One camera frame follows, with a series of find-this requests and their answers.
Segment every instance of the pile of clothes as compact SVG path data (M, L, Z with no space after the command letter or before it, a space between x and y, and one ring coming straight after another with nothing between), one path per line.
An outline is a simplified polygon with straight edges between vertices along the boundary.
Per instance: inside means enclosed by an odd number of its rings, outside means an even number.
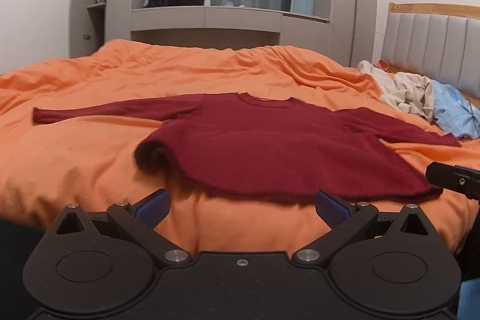
M458 139L480 138L480 111L455 87L418 74L386 72L381 62L363 60L357 69L373 76L383 91L381 99L395 109L436 123Z

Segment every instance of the blue gripper pad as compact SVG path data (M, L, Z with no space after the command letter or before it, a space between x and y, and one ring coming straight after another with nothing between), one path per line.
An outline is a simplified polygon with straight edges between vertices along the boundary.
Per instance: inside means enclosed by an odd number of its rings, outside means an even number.
M165 189L145 197L132 205L133 216L149 228L154 229L170 212L170 196Z
M319 190L315 195L315 210L317 215L333 229L350 218L355 212L355 207L337 196Z

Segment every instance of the red sweater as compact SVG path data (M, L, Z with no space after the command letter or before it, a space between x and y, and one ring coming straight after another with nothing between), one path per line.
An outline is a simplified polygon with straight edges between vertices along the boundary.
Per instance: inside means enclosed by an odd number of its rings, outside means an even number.
M332 112L295 98L265 100L246 93L193 94L126 100L74 110L34 109L51 124L84 115L164 120L135 151L140 169L165 158L213 194L311 202L318 189L345 199L417 197L441 189L379 139L459 146L370 109Z

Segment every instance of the orange duvet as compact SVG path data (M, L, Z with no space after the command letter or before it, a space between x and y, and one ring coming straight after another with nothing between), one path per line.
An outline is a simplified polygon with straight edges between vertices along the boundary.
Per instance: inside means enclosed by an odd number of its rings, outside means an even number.
M192 253L292 253L326 233L328 227L313 205L212 198L172 170L155 176L140 172L133 160L135 147L161 122L111 116L48 126L31 121L35 106L72 109L223 92L293 96L331 110L365 106L441 133L382 103L382 92L369 75L308 50L275 46L218 51L115 40L90 57L50 60L0 76L0 215L47 228L69 202L86 211L103 211L165 187L172 207L156 230ZM464 142L462 148L385 144L422 172L433 160L480 169L480 140ZM375 205L399 211L403 204L381 200ZM452 250L461 245L478 211L475 201L448 190L421 207Z

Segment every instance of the sweater sleeve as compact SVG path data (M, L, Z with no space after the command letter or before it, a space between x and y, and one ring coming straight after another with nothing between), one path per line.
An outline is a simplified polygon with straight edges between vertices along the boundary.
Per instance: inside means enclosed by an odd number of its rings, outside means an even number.
M203 94L176 95L162 98L122 100L99 106L71 110L33 109L33 122L53 124L84 115L119 115L163 121L194 111L200 106Z
M366 107L337 110L333 112L333 116L343 126L354 132L370 133L389 143L406 142L460 147L451 133L440 136Z

